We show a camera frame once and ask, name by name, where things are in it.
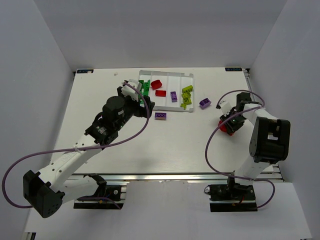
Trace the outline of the purple rounded brick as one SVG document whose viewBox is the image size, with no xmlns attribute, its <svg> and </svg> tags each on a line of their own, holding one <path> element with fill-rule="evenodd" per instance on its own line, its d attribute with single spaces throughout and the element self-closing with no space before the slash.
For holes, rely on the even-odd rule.
<svg viewBox="0 0 320 240">
<path fill-rule="evenodd" d="M 208 98 L 204 98 L 203 100 L 201 100 L 201 101 L 199 102 L 199 106 L 200 106 L 201 109 L 205 109 L 205 108 L 207 108 L 208 106 L 210 106 L 211 103 L 212 103 L 212 102 L 211 102 Z"/>
</svg>

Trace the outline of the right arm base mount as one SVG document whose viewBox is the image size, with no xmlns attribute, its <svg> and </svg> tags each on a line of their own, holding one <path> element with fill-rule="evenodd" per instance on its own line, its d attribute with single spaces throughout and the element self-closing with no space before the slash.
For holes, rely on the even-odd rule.
<svg viewBox="0 0 320 240">
<path fill-rule="evenodd" d="M 209 196 L 212 213 L 257 212 L 256 195 L 252 185 L 240 185 L 234 180 L 226 184 L 210 184 L 204 188 Z"/>
</svg>

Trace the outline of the red stepped brick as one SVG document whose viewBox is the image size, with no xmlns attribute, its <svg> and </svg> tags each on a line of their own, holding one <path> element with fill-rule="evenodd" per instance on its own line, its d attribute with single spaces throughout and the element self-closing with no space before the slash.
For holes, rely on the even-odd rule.
<svg viewBox="0 0 320 240">
<path fill-rule="evenodd" d="M 219 129 L 220 129 L 222 132 L 228 134 L 229 136 L 233 136 L 233 135 L 234 135 L 234 132 L 231 132 L 231 133 L 228 132 L 228 129 L 227 129 L 227 127 L 226 127 L 225 125 L 221 125 L 221 126 L 219 127 Z"/>
</svg>

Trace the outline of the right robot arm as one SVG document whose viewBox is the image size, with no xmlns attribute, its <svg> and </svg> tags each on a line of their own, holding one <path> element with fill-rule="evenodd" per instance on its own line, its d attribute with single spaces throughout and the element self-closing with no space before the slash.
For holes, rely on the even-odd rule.
<svg viewBox="0 0 320 240">
<path fill-rule="evenodd" d="M 249 92 L 236 95 L 236 105 L 220 100 L 216 106 L 222 111 L 220 130 L 232 136 L 245 123 L 253 125 L 249 142 L 249 156 L 232 173 L 227 185 L 230 189 L 246 190 L 260 173 L 271 165 L 284 161 L 289 153 L 291 123 L 268 113 L 263 104 L 253 101 Z"/>
</svg>

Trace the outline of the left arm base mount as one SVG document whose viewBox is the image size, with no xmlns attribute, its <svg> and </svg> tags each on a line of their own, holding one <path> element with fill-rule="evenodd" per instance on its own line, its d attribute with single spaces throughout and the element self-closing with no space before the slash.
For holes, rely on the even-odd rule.
<svg viewBox="0 0 320 240">
<path fill-rule="evenodd" d="M 121 210 L 124 206 L 121 185 L 108 184 L 96 173 L 87 174 L 98 185 L 93 195 L 86 195 L 74 201 L 73 208 L 81 210 Z"/>
</svg>

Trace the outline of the lime 2x2 brick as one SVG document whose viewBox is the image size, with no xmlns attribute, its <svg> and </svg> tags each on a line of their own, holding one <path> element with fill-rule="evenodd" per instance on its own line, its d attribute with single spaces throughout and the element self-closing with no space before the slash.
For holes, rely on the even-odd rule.
<svg viewBox="0 0 320 240">
<path fill-rule="evenodd" d="M 183 92 L 181 94 L 181 96 L 183 99 L 188 99 L 188 98 L 191 98 L 191 93 L 190 92 Z"/>
</svg>

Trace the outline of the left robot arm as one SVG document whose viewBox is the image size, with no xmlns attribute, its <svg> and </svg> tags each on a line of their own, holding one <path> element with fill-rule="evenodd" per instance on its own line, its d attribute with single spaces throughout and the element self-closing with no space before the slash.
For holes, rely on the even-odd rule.
<svg viewBox="0 0 320 240">
<path fill-rule="evenodd" d="M 89 159 L 99 154 L 118 136 L 121 128 L 135 116 L 148 119 L 155 103 L 144 96 L 140 105 L 139 87 L 123 85 L 117 95 L 107 99 L 102 111 L 96 115 L 84 135 L 72 150 L 63 152 L 57 160 L 38 172 L 28 171 L 23 176 L 23 195 L 42 218 L 52 216 L 72 200 L 84 198 L 94 201 L 105 198 L 107 182 L 96 173 L 86 174 L 74 182 L 68 178 Z"/>
</svg>

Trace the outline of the purple curved brick with print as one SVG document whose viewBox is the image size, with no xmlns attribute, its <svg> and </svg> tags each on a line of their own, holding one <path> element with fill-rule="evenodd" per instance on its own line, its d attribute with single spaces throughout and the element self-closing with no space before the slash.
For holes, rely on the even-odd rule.
<svg viewBox="0 0 320 240">
<path fill-rule="evenodd" d="M 171 91 L 170 98 L 172 103 L 176 103 L 178 101 L 177 93 L 175 91 Z"/>
</svg>

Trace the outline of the green 2x4 brick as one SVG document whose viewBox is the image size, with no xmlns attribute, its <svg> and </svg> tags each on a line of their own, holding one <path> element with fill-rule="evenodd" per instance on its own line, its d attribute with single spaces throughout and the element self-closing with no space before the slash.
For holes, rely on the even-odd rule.
<svg viewBox="0 0 320 240">
<path fill-rule="evenodd" d="M 139 80 L 139 83 L 141 83 L 141 89 L 140 89 L 140 93 L 143 95 L 143 97 L 145 98 L 146 96 L 149 95 L 149 90 L 150 90 L 150 84 L 151 84 L 151 80 L 147 80 L 144 81 L 142 79 Z"/>
</svg>

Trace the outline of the purple 2x3 brick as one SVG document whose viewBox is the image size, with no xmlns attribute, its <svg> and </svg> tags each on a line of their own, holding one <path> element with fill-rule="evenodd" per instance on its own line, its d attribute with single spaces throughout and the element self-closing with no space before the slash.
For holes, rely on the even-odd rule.
<svg viewBox="0 0 320 240">
<path fill-rule="evenodd" d="M 167 114 L 165 112 L 156 112 L 154 114 L 154 118 L 156 120 L 166 120 L 167 119 Z"/>
</svg>

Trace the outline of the lime 2x4 brick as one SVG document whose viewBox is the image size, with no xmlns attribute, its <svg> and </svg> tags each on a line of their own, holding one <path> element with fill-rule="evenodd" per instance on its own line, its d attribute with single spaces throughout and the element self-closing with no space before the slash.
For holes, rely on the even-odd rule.
<svg viewBox="0 0 320 240">
<path fill-rule="evenodd" d="M 184 88 L 182 88 L 182 93 L 188 93 L 188 92 L 192 92 L 194 89 L 194 87 L 192 85 L 186 86 Z"/>
</svg>

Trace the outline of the red 2x4 brick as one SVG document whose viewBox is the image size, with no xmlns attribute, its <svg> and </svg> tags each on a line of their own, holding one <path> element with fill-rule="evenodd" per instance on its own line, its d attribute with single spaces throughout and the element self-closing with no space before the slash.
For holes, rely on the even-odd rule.
<svg viewBox="0 0 320 240">
<path fill-rule="evenodd" d="M 166 90 L 156 90 L 155 96 L 156 97 L 166 97 L 167 91 Z"/>
</svg>

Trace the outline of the red flower brick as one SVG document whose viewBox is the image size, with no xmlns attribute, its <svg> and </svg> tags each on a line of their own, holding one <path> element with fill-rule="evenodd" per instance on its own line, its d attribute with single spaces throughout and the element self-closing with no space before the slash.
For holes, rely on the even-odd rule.
<svg viewBox="0 0 320 240">
<path fill-rule="evenodd" d="M 151 88 L 155 91 L 162 87 L 162 82 L 159 79 L 156 79 L 150 83 Z"/>
</svg>

